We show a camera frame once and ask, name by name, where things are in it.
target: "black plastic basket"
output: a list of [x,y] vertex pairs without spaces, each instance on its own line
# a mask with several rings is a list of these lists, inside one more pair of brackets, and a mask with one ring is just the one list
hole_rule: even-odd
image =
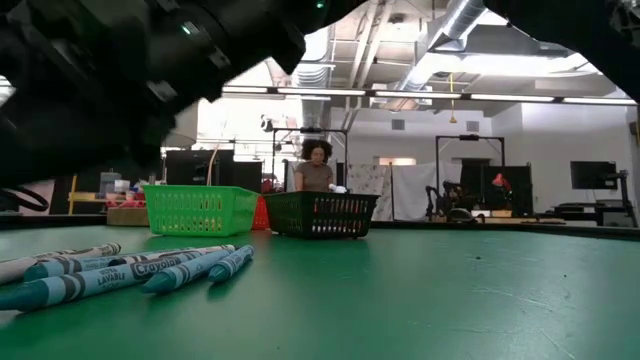
[[264,196],[272,231],[312,239],[366,236],[378,197],[307,191]]

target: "green tabletop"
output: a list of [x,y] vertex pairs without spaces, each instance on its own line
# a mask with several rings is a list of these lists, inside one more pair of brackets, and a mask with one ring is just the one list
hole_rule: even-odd
[[0,312],[0,359],[640,359],[640,244],[517,232],[373,230],[366,240],[0,232],[0,260],[253,244],[222,286],[139,287]]

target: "monitor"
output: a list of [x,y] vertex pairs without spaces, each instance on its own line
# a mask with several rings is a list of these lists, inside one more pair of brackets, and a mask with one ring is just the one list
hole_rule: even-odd
[[618,180],[608,178],[617,174],[613,161],[572,161],[571,187],[575,190],[618,190]]

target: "green plastic basket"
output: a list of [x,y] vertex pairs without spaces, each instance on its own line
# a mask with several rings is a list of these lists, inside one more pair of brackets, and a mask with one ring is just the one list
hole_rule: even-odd
[[147,185],[151,232],[231,236],[251,230],[259,194],[232,186]]

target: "metal frame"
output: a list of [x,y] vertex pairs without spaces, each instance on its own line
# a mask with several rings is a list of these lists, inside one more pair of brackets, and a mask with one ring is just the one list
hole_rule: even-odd
[[279,131],[299,132],[301,134],[328,134],[328,133],[340,133],[344,135],[344,187],[347,187],[347,178],[349,175],[349,134],[347,130],[338,129],[318,129],[318,128],[273,128],[272,132],[272,161],[271,161],[271,173],[275,174],[276,171],[276,134]]
[[440,194],[440,139],[451,139],[451,140],[460,140],[460,141],[480,141],[486,140],[498,140],[500,141],[500,156],[502,160],[502,166],[505,167],[505,146],[504,146],[504,137],[496,137],[496,136],[478,136],[478,135],[459,135],[459,136],[450,136],[450,135],[438,135],[436,136],[436,191]]

